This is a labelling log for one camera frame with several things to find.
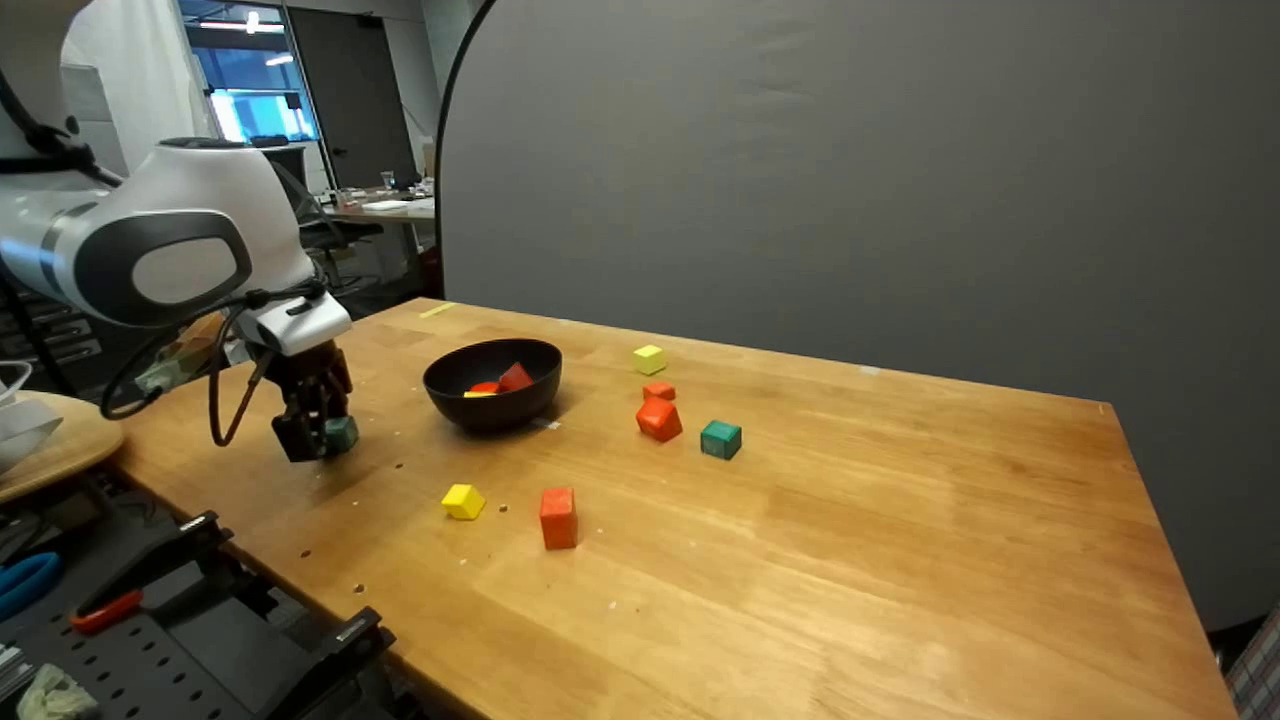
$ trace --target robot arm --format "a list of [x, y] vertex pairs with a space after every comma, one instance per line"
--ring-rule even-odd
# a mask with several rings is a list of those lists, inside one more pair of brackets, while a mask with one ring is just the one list
[[[338, 455], [357, 425], [333, 334], [353, 314], [318, 286], [271, 165], [240, 143], [168, 138], [113, 186], [87, 149], [35, 122], [33, 107], [61, 107], [54, 65], [38, 59], [54, 59], [46, 49], [76, 7], [0, 0], [0, 262], [108, 325], [180, 333], [223, 310], [255, 359], [253, 382], [269, 377], [285, 391], [274, 437], [286, 458]], [[227, 442], [240, 416], [223, 437], [217, 370], [208, 389], [210, 437]]]

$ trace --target wooden tabletop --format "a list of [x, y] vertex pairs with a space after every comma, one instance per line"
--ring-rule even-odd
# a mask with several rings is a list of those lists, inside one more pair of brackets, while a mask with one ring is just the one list
[[0, 504], [29, 494], [43, 484], [71, 481], [76, 471], [103, 464], [124, 442], [124, 425], [103, 419], [87, 399], [54, 391], [22, 396], [46, 405], [61, 416], [61, 425], [33, 455], [0, 471]]
[[[561, 416], [468, 438], [421, 370], [491, 334], [563, 346]], [[635, 430], [647, 341], [672, 442]], [[484, 716], [1232, 716], [1108, 405], [429, 299], [338, 346], [345, 458], [286, 464], [274, 391], [210, 448], [183, 389], [120, 466], [333, 617], [370, 602]], [[736, 458], [701, 455], [712, 416]], [[446, 484], [488, 494], [475, 525]], [[570, 552], [539, 542], [557, 484]]]

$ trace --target blue object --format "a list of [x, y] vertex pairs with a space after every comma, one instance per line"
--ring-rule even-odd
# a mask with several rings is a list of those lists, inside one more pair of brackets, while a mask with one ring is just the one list
[[35, 602], [54, 582], [61, 565], [64, 560], [54, 552], [35, 552], [0, 567], [0, 619]]
[[745, 448], [745, 426], [740, 425], [725, 425], [725, 419], [712, 419], [701, 437], [701, 448], [706, 455], [721, 455], [721, 458], [730, 458], [740, 448]]

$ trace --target green cube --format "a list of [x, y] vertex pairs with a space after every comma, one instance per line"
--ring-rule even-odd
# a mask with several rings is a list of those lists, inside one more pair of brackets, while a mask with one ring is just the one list
[[740, 448], [745, 448], [745, 426], [740, 425], [725, 425], [725, 419], [712, 419], [701, 437], [701, 448], [706, 455], [721, 455], [721, 458], [730, 458]]

